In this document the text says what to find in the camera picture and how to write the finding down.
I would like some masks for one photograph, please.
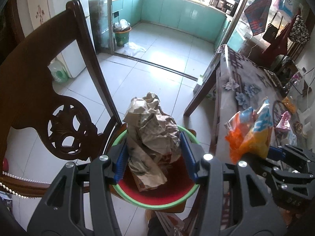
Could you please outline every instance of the wooden chair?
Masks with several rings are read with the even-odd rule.
[[[48,65],[74,40],[77,40],[87,70],[111,117],[101,134],[97,133],[83,104],[53,90]],[[53,115],[62,105],[63,109]],[[74,116],[80,122],[77,131],[73,126]],[[49,122],[52,125],[50,136]],[[79,0],[69,1],[65,11],[35,29],[1,64],[0,124],[1,171],[10,127],[34,128],[45,147],[63,160],[95,159],[111,146],[111,139],[126,128],[106,85]],[[63,140],[68,136],[74,137],[73,144],[63,146]],[[0,182],[5,185],[2,190],[30,197],[43,196],[49,187],[49,184],[32,183],[2,173]]]

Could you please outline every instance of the trash bin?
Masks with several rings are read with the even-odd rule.
[[[127,42],[129,42],[130,31],[131,31],[131,28],[123,32],[114,32],[117,46],[123,47]]]
[[[199,144],[196,137],[187,129],[181,126],[178,126],[178,129],[187,132],[192,143]],[[121,133],[114,141],[113,146],[119,144],[126,134],[127,130]],[[199,185],[196,185],[189,178],[183,157],[180,157],[172,165],[173,167],[169,169],[166,175],[167,182],[155,190],[140,192],[128,165],[123,179],[113,187],[126,201],[144,209],[162,210],[175,207],[193,195]]]

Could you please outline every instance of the pink package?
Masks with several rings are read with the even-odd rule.
[[[278,125],[276,126],[276,130],[280,132],[289,132],[290,131],[290,123],[289,120],[291,119],[291,114],[286,111],[281,116],[281,120],[279,121]]]

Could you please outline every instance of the hanging bag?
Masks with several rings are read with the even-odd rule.
[[[279,27],[276,28],[276,27],[272,24],[272,22],[273,22],[273,20],[275,19],[276,15],[277,15],[277,12],[276,12],[276,14],[274,15],[274,17],[272,18],[270,24],[268,24],[267,31],[264,33],[264,35],[263,35],[263,37],[262,37],[265,41],[269,42],[270,44],[273,43],[273,41],[276,39],[277,34],[278,34],[278,31],[279,31],[280,26],[281,26],[281,23],[282,23],[282,19],[283,19],[283,17],[282,17],[282,18],[281,18],[281,21],[280,21],[280,24],[279,24]]]
[[[292,30],[290,32],[289,39],[292,42],[304,44],[307,43],[310,40],[310,38],[311,37],[304,20],[300,15],[297,15]]]

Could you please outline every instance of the white wall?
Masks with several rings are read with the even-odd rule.
[[[298,65],[298,68],[305,67],[307,71],[311,70],[315,67],[315,28],[313,29],[311,40],[308,42],[308,44],[305,46],[303,52],[300,54],[300,56],[296,60],[296,64]],[[305,81],[307,84],[310,84],[311,81],[315,77],[315,70],[314,74],[311,78],[311,72],[306,75]],[[313,130],[309,132],[309,137],[307,139],[308,148],[313,148],[313,152],[315,152],[315,81],[311,85],[312,92],[309,93],[308,96],[308,107],[312,109],[312,115],[310,116],[309,120],[313,126]],[[307,98],[302,98],[302,102],[298,105],[300,110],[304,112],[307,108]]]

